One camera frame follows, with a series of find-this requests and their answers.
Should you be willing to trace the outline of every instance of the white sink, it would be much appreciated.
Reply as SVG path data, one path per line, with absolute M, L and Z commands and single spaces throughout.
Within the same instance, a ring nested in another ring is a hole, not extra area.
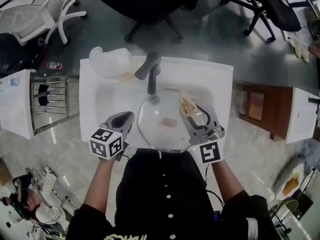
M 135 72 L 145 59 L 145 56 L 133 56 L 129 70 Z M 215 108 L 220 124 L 227 129 L 231 104 L 232 66 L 163 57 L 160 68 L 161 73 L 156 80 L 157 91 L 183 90 L 191 98 L 207 103 Z M 89 59 L 82 59 L 79 80 L 82 140 L 87 142 L 96 128 L 108 117 L 119 112 L 132 111 L 135 122 L 126 141 L 131 148 L 149 148 L 137 128 L 140 105 L 149 96 L 147 88 L 148 77 L 145 80 L 134 78 L 130 83 L 110 82 L 93 71 Z

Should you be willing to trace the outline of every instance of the faucet handle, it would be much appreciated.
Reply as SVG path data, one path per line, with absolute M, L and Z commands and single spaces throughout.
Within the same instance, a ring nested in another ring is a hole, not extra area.
M 149 52 L 146 55 L 145 62 L 142 66 L 134 73 L 134 76 L 140 80 L 146 79 L 150 70 L 154 67 L 159 65 L 161 62 L 161 56 L 156 53 L 155 51 Z

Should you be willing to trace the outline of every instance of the faucet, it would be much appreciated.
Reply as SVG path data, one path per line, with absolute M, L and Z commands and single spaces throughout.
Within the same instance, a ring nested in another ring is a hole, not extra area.
M 161 69 L 159 64 L 161 62 L 161 56 L 159 56 L 155 51 L 149 52 L 146 55 L 146 60 L 142 66 L 134 73 L 134 76 L 140 80 L 146 79 L 149 73 L 148 81 L 148 94 L 154 95 L 156 93 L 156 81 L 157 75 L 160 74 Z

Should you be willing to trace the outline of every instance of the plastic bottle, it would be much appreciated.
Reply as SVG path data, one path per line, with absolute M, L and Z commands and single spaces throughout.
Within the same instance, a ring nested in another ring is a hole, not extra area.
M 48 69 L 51 69 L 51 70 L 61 70 L 62 69 L 62 63 L 60 63 L 60 62 L 49 61 L 49 62 L 44 63 L 44 66 Z

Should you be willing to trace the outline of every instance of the glass lid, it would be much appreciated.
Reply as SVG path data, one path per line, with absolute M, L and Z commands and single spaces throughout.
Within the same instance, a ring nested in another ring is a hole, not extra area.
M 191 146 L 182 118 L 181 95 L 178 90 L 164 89 L 142 102 L 137 127 L 151 148 L 180 153 Z M 206 123 L 205 114 L 198 109 L 191 118 L 198 126 Z

